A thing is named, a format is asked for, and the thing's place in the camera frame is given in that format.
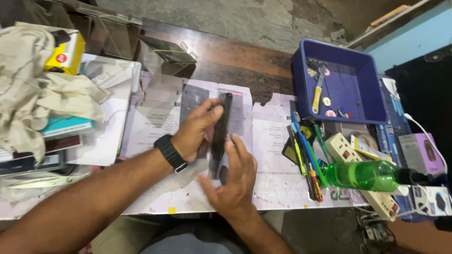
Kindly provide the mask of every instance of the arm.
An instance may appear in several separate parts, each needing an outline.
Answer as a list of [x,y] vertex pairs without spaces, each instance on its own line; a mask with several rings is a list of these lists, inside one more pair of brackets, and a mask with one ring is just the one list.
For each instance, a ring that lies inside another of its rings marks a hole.
[[[172,138],[186,161],[204,144],[205,129],[223,113],[210,99],[192,111]],[[153,149],[81,180],[38,204],[0,237],[1,253],[75,253],[152,185],[174,169]]]
[[225,151],[229,156],[228,182],[214,188],[209,178],[199,176],[209,202],[234,228],[253,253],[294,253],[289,245],[257,213],[251,203],[257,161],[247,152],[242,140],[231,135]]

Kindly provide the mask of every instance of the yellow box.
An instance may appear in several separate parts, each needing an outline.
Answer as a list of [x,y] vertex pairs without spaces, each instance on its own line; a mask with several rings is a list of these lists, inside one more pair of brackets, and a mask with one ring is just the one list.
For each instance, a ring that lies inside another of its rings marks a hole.
[[[15,26],[30,25],[24,22],[16,22]],[[78,30],[35,25],[49,32],[63,30],[69,35],[70,40],[60,43],[53,50],[52,56],[47,60],[44,71],[63,72],[77,75],[80,70],[80,61],[85,52],[85,40]]]

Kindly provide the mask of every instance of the icon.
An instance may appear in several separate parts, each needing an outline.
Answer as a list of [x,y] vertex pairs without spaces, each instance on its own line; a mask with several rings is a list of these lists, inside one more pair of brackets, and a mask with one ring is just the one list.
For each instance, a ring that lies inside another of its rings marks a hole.
[[173,115],[166,114],[165,115],[165,121],[172,122],[173,121]]
[[163,125],[163,129],[166,131],[171,131],[173,129],[173,124],[172,123],[165,123]]

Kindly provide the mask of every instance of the black phone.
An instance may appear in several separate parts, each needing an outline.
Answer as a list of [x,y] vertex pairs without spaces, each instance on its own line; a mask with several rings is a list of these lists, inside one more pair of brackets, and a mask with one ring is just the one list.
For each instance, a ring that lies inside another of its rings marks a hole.
[[219,179],[219,166],[225,152],[224,147],[232,107],[232,94],[222,94],[220,100],[223,104],[224,111],[220,120],[215,124],[215,131],[213,133],[211,158],[209,162],[212,179]]

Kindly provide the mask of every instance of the man's right hand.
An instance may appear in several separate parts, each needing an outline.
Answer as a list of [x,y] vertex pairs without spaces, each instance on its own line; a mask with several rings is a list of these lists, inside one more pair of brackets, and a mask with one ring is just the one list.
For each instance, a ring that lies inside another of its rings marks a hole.
[[257,215],[256,207],[251,203],[254,182],[256,180],[257,161],[246,150],[243,141],[235,134],[231,135],[235,146],[227,141],[225,151],[229,156],[227,184],[214,188],[211,180],[200,176],[202,188],[215,210],[229,223],[246,221]]

